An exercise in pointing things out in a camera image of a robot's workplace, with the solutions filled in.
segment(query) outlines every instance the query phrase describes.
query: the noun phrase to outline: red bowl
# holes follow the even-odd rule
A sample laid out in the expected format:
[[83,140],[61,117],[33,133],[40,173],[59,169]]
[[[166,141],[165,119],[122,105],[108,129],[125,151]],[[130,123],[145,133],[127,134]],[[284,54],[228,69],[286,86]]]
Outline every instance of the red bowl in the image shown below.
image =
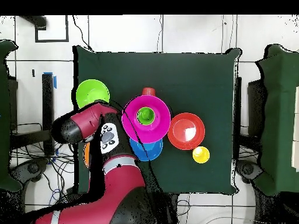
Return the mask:
[[204,124],[197,115],[181,113],[172,119],[168,139],[174,147],[188,151],[200,145],[204,133]]

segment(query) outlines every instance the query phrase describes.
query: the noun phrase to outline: green cup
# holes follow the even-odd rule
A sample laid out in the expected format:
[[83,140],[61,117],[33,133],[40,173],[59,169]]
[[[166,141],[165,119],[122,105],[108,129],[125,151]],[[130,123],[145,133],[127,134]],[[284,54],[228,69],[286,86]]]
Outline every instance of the green cup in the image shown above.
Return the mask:
[[110,93],[104,83],[99,80],[89,79],[80,83],[76,91],[76,101],[79,108],[83,108],[95,100],[109,102]]
[[137,120],[142,125],[150,125],[155,120],[155,112],[149,107],[143,107],[137,112]]

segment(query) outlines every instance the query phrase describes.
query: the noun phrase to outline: white floor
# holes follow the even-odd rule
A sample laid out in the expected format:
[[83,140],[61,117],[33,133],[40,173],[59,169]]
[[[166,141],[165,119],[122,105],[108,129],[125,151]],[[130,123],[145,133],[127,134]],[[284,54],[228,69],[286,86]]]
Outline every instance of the white floor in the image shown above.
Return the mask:
[[[47,16],[46,31],[39,31],[40,40],[66,38],[65,16]],[[238,74],[242,77],[242,133],[247,132],[248,82],[260,79],[255,61],[263,58],[268,44],[278,43],[286,49],[299,49],[299,27],[296,16],[278,15],[125,15],[75,16],[84,40],[95,51],[131,51],[165,53],[200,52],[224,53],[238,47],[242,50]],[[72,46],[85,46],[80,30],[68,16],[69,42],[35,43],[34,26],[14,16],[0,16],[0,39],[16,41],[16,52],[7,57],[9,73],[16,76],[18,88],[18,123],[42,123],[41,75],[52,72],[57,77],[54,90],[55,118],[71,111],[73,86]],[[19,132],[37,130],[37,126],[21,126]],[[62,147],[61,153],[68,152]],[[23,162],[12,160],[12,166]],[[66,170],[72,171],[72,165]],[[52,189],[57,188],[57,176],[51,166],[46,170]],[[63,174],[67,186],[73,175]],[[252,224],[255,213],[253,189],[236,175],[239,192],[233,196],[221,194],[181,194],[178,214],[180,224]],[[46,207],[52,192],[43,176],[38,183],[30,183],[26,194],[26,210]]]

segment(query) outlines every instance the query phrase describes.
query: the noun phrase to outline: green table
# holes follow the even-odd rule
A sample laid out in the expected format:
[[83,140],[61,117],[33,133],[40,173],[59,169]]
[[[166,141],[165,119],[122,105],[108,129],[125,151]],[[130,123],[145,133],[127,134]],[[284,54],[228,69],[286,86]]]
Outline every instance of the green table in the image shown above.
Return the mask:
[[277,44],[258,61],[267,89],[265,126],[261,137],[260,164],[265,170],[255,184],[266,195],[281,191],[299,193],[299,173],[291,166],[295,91],[299,86],[299,53]]
[[0,40],[0,189],[19,191],[22,185],[13,179],[8,172],[11,144],[11,111],[8,90],[8,72],[5,58],[17,49],[10,40]]
[[[152,161],[153,171],[166,193],[233,194],[232,102],[235,60],[239,55],[237,48],[226,54],[164,54],[94,53],[77,46],[74,77],[76,80],[78,69],[78,83],[87,79],[102,81],[111,99],[122,106],[147,86],[155,88],[156,95],[171,106],[174,115],[198,115],[206,128],[201,145],[209,149],[210,160],[196,163],[191,150],[176,149],[166,136],[161,155]],[[148,163],[141,163],[140,168],[146,174]]]

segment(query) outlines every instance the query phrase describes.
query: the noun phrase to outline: magenta bowl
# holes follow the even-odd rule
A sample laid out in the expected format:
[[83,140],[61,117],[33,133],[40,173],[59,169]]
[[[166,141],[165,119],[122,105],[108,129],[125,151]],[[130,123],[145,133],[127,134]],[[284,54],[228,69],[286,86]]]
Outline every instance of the magenta bowl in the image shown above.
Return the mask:
[[[149,125],[142,125],[137,119],[137,112],[142,107],[149,107],[155,113],[155,119]],[[171,124],[171,114],[167,105],[161,99],[151,95],[141,95],[126,105],[121,121],[130,138],[138,142],[135,129],[141,142],[150,144],[159,141],[167,134]]]

